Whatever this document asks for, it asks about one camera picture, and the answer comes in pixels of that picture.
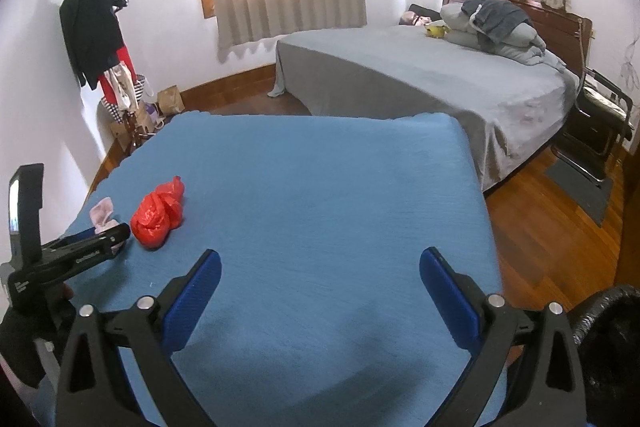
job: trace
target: gray rug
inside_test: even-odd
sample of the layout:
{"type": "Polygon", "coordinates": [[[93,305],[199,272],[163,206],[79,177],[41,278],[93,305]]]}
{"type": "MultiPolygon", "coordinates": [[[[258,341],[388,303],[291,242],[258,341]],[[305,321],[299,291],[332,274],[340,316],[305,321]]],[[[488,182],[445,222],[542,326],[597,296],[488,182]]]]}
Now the gray rug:
{"type": "Polygon", "coordinates": [[[613,180],[606,178],[600,186],[591,182],[568,163],[558,160],[545,174],[558,184],[564,192],[601,227],[609,204],[613,180]]]}

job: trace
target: black trash bag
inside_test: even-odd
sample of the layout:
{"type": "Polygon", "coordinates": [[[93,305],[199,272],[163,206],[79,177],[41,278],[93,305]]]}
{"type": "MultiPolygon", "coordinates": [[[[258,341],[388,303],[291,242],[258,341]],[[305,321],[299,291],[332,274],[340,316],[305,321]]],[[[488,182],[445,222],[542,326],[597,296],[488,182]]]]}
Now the black trash bag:
{"type": "Polygon", "coordinates": [[[587,419],[596,427],[640,425],[640,291],[596,293],[568,314],[584,377],[587,419]]]}

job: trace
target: metal bolt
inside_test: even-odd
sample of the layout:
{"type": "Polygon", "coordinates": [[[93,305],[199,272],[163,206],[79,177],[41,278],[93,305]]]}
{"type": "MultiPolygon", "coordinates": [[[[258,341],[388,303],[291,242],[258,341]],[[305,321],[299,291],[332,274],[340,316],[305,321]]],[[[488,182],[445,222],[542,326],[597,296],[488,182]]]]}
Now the metal bolt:
{"type": "Polygon", "coordinates": [[[493,306],[494,308],[502,308],[504,306],[504,297],[502,297],[502,295],[498,295],[497,293],[492,293],[491,295],[489,295],[487,301],[489,301],[489,304],[491,304],[491,306],[493,306]]]}
{"type": "Polygon", "coordinates": [[[554,315],[559,315],[564,310],[562,309],[561,304],[557,302],[552,302],[552,303],[549,303],[549,311],[552,312],[554,315]]]}
{"type": "Polygon", "coordinates": [[[149,310],[151,309],[151,306],[153,306],[155,304],[156,300],[149,296],[146,295],[144,297],[141,297],[140,299],[138,299],[138,302],[136,303],[136,306],[138,308],[140,308],[141,310],[149,310]]]}
{"type": "Polygon", "coordinates": [[[82,306],[82,308],[80,308],[80,311],[78,313],[81,317],[89,317],[93,312],[94,307],[91,306],[91,304],[85,304],[84,306],[82,306]]]}

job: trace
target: black jacket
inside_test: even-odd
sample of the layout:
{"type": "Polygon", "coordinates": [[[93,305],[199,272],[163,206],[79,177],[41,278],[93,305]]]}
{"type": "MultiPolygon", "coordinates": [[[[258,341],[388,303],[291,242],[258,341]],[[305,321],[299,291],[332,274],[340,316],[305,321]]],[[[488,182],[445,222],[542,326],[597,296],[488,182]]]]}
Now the black jacket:
{"type": "Polygon", "coordinates": [[[123,47],[113,0],[64,0],[60,23],[71,67],[81,86],[95,89],[98,76],[118,64],[123,47]]]}

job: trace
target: wooden baseboard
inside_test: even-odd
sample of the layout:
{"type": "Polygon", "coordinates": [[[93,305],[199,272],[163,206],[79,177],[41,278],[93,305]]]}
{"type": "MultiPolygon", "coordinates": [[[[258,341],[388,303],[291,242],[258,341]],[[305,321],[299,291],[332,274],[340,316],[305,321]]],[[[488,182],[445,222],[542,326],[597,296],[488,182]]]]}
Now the wooden baseboard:
{"type": "Polygon", "coordinates": [[[276,78],[275,64],[232,74],[181,92],[188,111],[206,111],[236,103],[245,98],[269,92],[276,78]]]}
{"type": "MultiPolygon", "coordinates": [[[[219,80],[212,80],[200,86],[181,92],[182,101],[187,111],[212,110],[230,103],[239,102],[256,94],[269,92],[276,78],[275,64],[269,64],[255,70],[232,74],[219,80]]],[[[100,165],[94,181],[89,187],[87,198],[94,192],[98,184],[111,174],[125,155],[118,141],[114,141],[107,156],[100,165]]]]}

